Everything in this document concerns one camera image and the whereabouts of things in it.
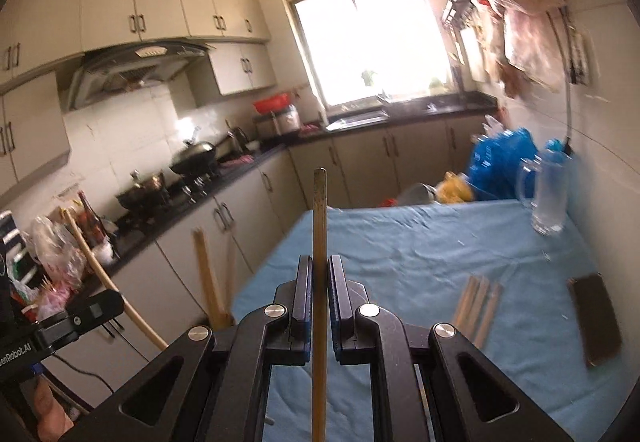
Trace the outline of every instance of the window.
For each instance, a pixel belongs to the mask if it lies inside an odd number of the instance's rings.
[[[289,0],[324,101],[441,93],[449,61],[424,0]]]

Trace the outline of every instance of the triangular cutout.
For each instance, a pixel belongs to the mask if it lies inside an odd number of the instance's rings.
[[[155,426],[183,364],[182,357],[171,359],[134,395],[122,403],[122,412],[148,426]]]
[[[513,413],[518,403],[511,398],[468,354],[458,356],[478,417],[483,422]]]

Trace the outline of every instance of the blue tablecloth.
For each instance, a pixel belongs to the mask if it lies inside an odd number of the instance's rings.
[[[309,212],[236,297],[236,318],[270,303],[311,247]],[[484,352],[577,442],[596,441],[631,390],[620,357],[584,364],[566,281],[596,267],[571,222],[558,237],[541,236],[514,200],[329,210],[328,252],[341,255],[347,278],[363,283],[372,302],[426,327],[451,319],[469,273],[501,282]],[[328,349],[326,439],[373,440],[368,368],[340,366]],[[267,414],[275,425],[263,440],[308,441],[310,405],[310,365],[274,367]]]

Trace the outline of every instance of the clear glass pitcher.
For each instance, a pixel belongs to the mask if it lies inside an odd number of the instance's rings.
[[[516,181],[516,194],[525,207],[533,209],[531,224],[540,234],[557,234],[564,228],[569,197],[571,157],[561,151],[545,149],[534,160],[523,159]],[[533,201],[525,198],[525,178],[536,172]]]

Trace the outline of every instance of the black phone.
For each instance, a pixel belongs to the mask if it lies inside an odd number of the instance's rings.
[[[584,360],[597,366],[615,356],[622,346],[616,314],[602,275],[589,274],[568,281],[578,316]]]

